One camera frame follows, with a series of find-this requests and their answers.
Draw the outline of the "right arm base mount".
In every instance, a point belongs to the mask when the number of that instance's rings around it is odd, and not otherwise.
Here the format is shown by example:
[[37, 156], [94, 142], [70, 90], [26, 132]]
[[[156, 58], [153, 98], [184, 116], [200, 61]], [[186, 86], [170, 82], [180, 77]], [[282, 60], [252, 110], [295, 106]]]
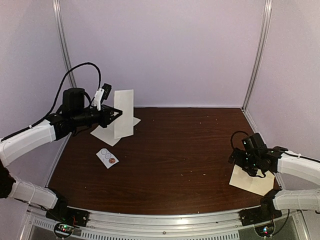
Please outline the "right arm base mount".
[[259, 237], [271, 237], [276, 232], [275, 219], [282, 216], [281, 210], [276, 210], [271, 198], [264, 197], [260, 206], [242, 209], [239, 213], [242, 226], [254, 225]]

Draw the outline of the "cream paper envelope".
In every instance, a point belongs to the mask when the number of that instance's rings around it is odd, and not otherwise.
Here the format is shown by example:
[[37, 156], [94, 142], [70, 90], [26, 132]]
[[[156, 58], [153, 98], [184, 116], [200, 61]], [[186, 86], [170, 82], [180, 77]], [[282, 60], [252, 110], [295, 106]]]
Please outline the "cream paper envelope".
[[266, 177], [252, 177], [249, 176], [241, 167], [235, 165], [230, 177], [229, 185], [260, 195], [266, 195], [274, 188], [275, 176], [267, 171]]

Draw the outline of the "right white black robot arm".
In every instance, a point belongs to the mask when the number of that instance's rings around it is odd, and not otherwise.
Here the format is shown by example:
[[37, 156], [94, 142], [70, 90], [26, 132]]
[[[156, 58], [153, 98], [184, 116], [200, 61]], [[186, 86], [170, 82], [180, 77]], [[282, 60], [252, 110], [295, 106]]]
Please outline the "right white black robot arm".
[[[264, 179], [266, 173], [286, 174], [320, 184], [320, 161], [294, 153], [285, 147], [267, 147], [261, 135], [238, 130], [230, 137], [232, 153], [228, 162], [240, 167], [250, 177]], [[281, 210], [303, 210], [320, 213], [320, 190], [271, 189], [260, 200], [256, 210], [259, 220], [266, 221]]]

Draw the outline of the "white letter paper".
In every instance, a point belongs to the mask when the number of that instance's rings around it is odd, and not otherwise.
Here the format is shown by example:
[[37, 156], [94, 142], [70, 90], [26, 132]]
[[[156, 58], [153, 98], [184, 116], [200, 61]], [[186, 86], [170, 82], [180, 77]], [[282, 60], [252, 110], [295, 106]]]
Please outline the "white letter paper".
[[114, 121], [114, 138], [120, 139], [134, 134], [134, 90], [116, 90], [114, 108], [122, 115]]

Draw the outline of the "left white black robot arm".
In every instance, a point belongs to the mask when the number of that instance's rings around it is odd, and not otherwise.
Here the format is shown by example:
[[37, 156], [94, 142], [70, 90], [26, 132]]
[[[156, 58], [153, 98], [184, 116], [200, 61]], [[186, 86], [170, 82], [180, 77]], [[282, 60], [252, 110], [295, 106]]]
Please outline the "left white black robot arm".
[[111, 92], [111, 86], [99, 88], [89, 105], [89, 95], [83, 88], [69, 88], [63, 92], [62, 105], [55, 113], [48, 113], [43, 119], [0, 140], [0, 197], [13, 198], [51, 210], [61, 222], [72, 218], [68, 201], [58, 192], [23, 181], [10, 174], [8, 166], [30, 151], [58, 141], [79, 127], [91, 128], [98, 124], [107, 128], [118, 119], [123, 111], [103, 104]]

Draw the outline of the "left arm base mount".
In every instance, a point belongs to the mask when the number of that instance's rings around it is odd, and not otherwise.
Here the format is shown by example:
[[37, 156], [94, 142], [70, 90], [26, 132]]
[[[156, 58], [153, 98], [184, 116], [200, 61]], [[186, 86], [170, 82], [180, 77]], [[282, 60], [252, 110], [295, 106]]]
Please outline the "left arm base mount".
[[90, 215], [86, 210], [72, 207], [67, 207], [67, 211], [64, 216], [59, 215], [53, 209], [47, 209], [43, 206], [40, 208], [45, 211], [46, 218], [56, 221], [53, 227], [53, 233], [61, 240], [65, 240], [72, 235], [79, 234], [81, 232], [80, 228], [87, 226]]

